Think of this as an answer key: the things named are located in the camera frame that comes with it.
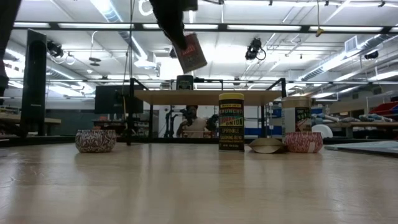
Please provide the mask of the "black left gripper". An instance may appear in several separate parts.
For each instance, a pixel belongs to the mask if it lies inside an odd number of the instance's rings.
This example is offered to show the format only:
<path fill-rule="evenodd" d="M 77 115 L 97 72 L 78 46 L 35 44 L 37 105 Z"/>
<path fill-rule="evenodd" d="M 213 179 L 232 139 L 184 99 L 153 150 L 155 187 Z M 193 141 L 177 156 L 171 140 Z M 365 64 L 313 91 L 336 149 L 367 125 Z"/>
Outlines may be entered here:
<path fill-rule="evenodd" d="M 158 26 L 165 36 L 181 50 L 187 48 L 183 34 L 183 11 L 197 11 L 198 0 L 149 0 Z"/>

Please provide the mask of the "yellow-lidded crunchy onion shaker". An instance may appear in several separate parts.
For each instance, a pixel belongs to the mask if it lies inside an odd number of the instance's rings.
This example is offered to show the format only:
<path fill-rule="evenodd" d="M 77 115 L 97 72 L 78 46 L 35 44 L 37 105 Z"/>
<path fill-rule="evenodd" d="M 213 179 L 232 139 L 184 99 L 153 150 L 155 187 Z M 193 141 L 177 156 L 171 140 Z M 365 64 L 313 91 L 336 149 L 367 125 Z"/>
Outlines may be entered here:
<path fill-rule="evenodd" d="M 220 151 L 244 151 L 244 95 L 219 95 L 218 137 Z"/>

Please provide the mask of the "red patterned candle tin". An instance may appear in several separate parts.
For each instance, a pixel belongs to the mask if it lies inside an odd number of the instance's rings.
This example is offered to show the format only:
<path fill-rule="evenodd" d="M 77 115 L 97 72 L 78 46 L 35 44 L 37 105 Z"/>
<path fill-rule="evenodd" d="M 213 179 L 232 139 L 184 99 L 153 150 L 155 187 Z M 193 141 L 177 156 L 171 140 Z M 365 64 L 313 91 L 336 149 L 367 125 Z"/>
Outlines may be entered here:
<path fill-rule="evenodd" d="M 289 152 L 317 153 L 323 147 L 323 138 L 320 133 L 287 133 L 285 135 L 285 145 Z"/>

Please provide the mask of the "wooden shelf with black frame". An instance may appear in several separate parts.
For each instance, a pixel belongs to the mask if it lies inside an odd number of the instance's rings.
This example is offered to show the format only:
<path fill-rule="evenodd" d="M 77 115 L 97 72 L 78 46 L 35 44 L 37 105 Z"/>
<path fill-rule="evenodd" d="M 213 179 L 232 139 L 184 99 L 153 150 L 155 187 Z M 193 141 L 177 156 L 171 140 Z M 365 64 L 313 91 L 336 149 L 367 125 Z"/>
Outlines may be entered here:
<path fill-rule="evenodd" d="M 242 94 L 246 106 L 261 108 L 261 132 L 259 137 L 267 137 L 265 105 L 278 98 L 285 98 L 286 80 L 280 78 L 272 82 L 266 90 L 149 90 L 139 80 L 130 79 L 129 97 L 137 98 L 150 104 L 150 113 L 154 105 L 219 105 L 220 94 Z"/>

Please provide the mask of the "black monitor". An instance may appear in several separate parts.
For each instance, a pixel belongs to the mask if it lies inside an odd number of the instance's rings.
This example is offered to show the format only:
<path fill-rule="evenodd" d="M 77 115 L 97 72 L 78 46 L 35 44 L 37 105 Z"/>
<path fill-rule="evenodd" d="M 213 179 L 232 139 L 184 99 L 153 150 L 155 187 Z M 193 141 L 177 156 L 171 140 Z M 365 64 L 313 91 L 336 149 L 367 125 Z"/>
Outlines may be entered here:
<path fill-rule="evenodd" d="M 128 85 L 97 86 L 95 91 L 95 114 L 139 114 L 144 111 L 143 101 L 134 97 L 130 99 Z"/>

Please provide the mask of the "long wooden workbench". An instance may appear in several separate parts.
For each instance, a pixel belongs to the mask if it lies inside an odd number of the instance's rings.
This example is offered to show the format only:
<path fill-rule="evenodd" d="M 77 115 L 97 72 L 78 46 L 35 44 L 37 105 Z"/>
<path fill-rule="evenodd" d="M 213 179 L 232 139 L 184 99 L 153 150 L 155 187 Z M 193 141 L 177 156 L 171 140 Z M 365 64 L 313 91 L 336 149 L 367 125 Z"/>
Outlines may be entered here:
<path fill-rule="evenodd" d="M 349 123 L 329 123 L 326 124 L 330 128 L 341 128 L 345 129 L 346 137 L 353 138 L 354 127 L 374 127 L 381 128 L 387 131 L 398 129 L 398 122 L 349 122 Z"/>

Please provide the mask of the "black overhead beam with lights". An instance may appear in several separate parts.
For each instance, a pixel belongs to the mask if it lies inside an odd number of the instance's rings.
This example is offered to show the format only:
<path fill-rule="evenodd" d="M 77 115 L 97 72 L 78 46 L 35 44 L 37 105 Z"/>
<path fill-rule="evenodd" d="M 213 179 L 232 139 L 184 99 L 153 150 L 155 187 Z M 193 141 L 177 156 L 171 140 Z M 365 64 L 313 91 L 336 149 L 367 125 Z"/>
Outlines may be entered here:
<path fill-rule="evenodd" d="M 153 23 L 107 23 L 107 22 L 22 22 L 14 23 L 15 29 L 37 30 L 103 30 L 103 31 L 160 31 Z M 391 34 L 398 35 L 398 26 L 315 26 L 288 24 L 186 24 L 188 32 L 252 32 L 252 33 L 298 33 L 315 34 Z"/>

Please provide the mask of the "wooden side table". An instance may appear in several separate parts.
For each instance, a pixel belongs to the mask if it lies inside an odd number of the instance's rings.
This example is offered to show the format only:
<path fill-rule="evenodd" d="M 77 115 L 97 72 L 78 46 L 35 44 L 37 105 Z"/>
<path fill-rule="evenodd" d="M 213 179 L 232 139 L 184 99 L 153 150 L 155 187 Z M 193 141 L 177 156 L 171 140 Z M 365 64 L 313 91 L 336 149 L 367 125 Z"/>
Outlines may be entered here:
<path fill-rule="evenodd" d="M 61 125 L 61 119 L 45 118 L 44 125 L 29 124 L 27 127 L 20 127 L 21 116 L 19 114 L 0 113 L 0 135 L 15 135 L 26 137 L 28 135 L 50 136 L 52 128 Z"/>

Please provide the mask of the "orange and brown spice pouch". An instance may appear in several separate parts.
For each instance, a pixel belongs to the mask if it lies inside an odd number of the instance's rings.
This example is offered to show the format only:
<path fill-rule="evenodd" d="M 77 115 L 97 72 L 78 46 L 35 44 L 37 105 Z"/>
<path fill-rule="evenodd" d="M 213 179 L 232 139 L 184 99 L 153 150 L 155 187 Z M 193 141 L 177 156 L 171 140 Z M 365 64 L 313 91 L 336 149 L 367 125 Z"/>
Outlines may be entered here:
<path fill-rule="evenodd" d="M 278 139 L 258 138 L 253 140 L 249 147 L 256 153 L 275 154 L 286 152 L 285 145 Z"/>

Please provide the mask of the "red storage bin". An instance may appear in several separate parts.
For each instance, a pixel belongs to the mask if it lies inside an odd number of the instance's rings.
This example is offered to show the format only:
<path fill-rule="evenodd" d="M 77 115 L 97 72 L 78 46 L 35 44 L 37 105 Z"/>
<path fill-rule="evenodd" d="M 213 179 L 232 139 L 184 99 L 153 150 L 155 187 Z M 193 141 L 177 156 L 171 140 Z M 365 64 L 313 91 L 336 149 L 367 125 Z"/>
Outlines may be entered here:
<path fill-rule="evenodd" d="M 369 114 L 378 114 L 380 116 L 398 116 L 398 101 L 383 103 L 369 111 Z"/>

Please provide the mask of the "tan-lidded cardboard seasoning canister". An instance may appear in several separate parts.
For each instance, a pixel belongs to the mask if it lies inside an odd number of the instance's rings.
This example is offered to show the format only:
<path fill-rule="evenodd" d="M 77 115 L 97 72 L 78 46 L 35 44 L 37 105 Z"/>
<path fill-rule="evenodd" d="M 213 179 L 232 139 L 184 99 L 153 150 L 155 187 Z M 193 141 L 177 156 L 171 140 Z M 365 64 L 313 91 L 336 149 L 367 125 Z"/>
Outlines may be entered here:
<path fill-rule="evenodd" d="M 282 134 L 311 132 L 311 100 L 307 96 L 288 96 L 282 99 Z"/>

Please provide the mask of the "red-lidded smoked paprika tin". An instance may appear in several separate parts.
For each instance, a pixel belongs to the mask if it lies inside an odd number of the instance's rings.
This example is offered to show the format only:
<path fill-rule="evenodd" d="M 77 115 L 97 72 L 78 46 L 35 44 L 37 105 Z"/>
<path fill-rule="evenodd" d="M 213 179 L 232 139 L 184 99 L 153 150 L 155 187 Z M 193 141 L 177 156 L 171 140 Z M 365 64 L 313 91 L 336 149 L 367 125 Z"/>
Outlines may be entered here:
<path fill-rule="evenodd" d="M 196 33 L 191 33 L 185 36 L 187 48 L 185 50 L 175 46 L 178 61 L 183 73 L 189 73 L 208 64 L 205 55 L 202 51 Z"/>

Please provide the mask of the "black device on column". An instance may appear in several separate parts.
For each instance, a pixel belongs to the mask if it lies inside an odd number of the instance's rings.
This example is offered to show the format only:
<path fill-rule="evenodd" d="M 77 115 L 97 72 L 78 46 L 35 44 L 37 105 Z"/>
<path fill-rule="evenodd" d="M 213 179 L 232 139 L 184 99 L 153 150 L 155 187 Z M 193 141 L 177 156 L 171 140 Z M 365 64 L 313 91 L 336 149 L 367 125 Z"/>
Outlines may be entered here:
<path fill-rule="evenodd" d="M 61 58 L 64 55 L 62 45 L 57 44 L 52 40 L 47 42 L 47 50 L 50 56 L 55 58 Z"/>

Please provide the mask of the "dark green black pepper tin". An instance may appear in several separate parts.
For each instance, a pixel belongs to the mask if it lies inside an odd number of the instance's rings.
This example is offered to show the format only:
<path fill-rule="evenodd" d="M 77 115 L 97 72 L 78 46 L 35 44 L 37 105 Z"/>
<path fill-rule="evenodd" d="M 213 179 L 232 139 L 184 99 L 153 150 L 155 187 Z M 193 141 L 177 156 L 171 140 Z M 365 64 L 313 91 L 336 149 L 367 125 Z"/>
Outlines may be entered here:
<path fill-rule="evenodd" d="M 177 76 L 177 90 L 193 90 L 194 77 L 192 75 Z"/>

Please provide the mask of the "white trash can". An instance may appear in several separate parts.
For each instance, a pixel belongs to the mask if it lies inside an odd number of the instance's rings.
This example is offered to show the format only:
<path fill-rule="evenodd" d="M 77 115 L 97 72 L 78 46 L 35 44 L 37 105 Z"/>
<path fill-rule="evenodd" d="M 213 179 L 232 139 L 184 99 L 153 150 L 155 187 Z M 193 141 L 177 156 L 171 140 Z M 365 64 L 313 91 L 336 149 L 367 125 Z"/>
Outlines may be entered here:
<path fill-rule="evenodd" d="M 333 137 L 333 131 L 329 126 L 325 124 L 316 124 L 312 126 L 312 132 L 320 133 L 323 139 Z"/>

